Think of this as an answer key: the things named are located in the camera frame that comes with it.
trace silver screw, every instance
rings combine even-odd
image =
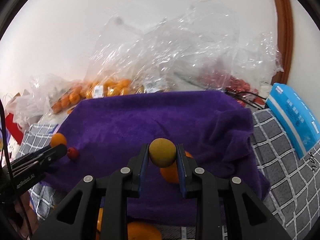
[[[204,169],[203,169],[203,168],[200,168],[200,167],[195,168],[195,173],[197,173],[197,174],[204,174]]]
[[[120,171],[121,171],[121,173],[123,173],[123,174],[127,174],[127,173],[130,172],[130,168],[128,168],[128,167],[123,167]]]
[[[232,178],[232,182],[233,182],[234,184],[240,184],[240,183],[241,183],[241,179],[240,179],[239,177],[233,177],[233,178]]]
[[[93,180],[93,177],[91,175],[87,175],[83,178],[84,182],[91,182]]]

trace purple cloth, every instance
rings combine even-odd
[[[142,143],[167,138],[183,143],[200,167],[220,178],[238,176],[264,198],[270,184],[257,170],[249,136],[252,115],[233,98],[217,91],[168,92],[82,101],[59,132],[78,160],[63,157],[45,181],[70,191],[84,176],[110,175],[139,154]],[[149,162],[142,196],[128,199],[128,215],[157,224],[194,226],[196,201],[183,199]]]

